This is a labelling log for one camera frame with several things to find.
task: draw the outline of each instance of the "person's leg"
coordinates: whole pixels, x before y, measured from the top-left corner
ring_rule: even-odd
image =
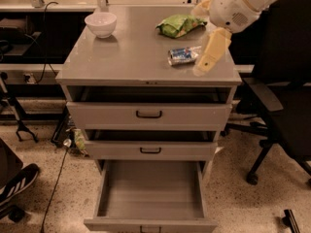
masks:
[[[0,206],[27,189],[39,174],[36,164],[21,168],[21,160],[0,138]]]

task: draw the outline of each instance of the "chair seat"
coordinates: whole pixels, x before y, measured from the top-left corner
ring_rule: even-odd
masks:
[[[311,160],[311,86],[271,89],[284,106],[282,111],[268,113],[279,144],[289,157]]]

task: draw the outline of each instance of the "black shoe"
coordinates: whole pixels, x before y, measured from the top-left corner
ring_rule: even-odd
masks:
[[[15,195],[27,189],[37,178],[39,167],[30,164],[20,170],[20,172],[10,180],[0,194],[0,206],[8,203]]]

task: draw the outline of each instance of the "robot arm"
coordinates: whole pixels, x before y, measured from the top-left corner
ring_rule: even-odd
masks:
[[[258,20],[261,12],[277,0],[202,0],[192,14],[208,16],[217,26],[204,36],[200,57],[195,62],[196,73],[208,72],[225,54],[231,35],[243,31]]]

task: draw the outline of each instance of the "green chip bag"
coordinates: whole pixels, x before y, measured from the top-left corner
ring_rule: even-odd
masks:
[[[161,34],[171,38],[179,38],[197,26],[206,25],[207,21],[192,15],[173,15],[164,19],[156,28]]]

